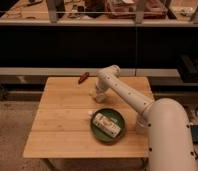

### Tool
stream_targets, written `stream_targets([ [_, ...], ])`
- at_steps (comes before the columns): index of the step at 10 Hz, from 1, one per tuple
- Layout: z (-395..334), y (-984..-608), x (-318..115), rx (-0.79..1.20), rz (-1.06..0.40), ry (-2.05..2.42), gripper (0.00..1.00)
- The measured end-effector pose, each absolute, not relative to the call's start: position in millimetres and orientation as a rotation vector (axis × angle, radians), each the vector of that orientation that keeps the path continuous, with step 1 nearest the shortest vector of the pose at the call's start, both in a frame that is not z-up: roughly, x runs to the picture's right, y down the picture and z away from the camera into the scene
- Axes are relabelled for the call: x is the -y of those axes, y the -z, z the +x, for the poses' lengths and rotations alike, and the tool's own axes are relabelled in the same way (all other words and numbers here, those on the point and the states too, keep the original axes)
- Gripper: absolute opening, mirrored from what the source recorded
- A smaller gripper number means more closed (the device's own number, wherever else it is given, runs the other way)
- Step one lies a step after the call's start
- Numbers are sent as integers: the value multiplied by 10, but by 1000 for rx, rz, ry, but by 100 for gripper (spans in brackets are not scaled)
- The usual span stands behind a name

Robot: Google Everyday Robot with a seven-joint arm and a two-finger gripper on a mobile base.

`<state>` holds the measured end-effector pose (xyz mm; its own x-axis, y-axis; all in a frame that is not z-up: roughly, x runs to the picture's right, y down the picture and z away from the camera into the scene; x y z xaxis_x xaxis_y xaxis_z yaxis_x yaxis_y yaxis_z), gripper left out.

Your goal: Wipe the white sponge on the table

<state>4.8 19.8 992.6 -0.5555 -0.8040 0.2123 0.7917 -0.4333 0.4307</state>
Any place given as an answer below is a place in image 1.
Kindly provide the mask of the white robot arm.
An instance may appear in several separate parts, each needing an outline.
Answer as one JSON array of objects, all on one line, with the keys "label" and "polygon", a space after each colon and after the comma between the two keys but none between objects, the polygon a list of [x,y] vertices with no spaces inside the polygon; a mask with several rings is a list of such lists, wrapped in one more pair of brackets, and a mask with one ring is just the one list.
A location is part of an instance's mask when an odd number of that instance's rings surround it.
[{"label": "white robot arm", "polygon": [[111,88],[146,122],[150,171],[197,171],[191,126],[184,107],[176,100],[154,101],[119,79],[120,68],[100,69],[96,95]]}]

